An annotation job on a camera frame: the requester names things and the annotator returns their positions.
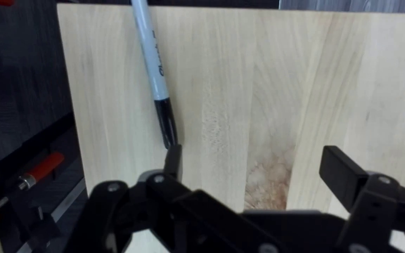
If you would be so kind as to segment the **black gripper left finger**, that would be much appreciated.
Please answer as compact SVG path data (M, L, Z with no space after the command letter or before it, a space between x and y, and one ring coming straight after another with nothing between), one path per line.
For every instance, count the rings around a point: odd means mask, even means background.
M182 146L172 144L165 158L163 171L173 178L180 178Z

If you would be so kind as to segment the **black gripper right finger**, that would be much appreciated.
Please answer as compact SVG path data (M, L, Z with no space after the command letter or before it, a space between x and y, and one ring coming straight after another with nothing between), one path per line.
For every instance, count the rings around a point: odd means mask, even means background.
M322 148L320 175L346 210L353 209L369 179L369 174L338 146Z

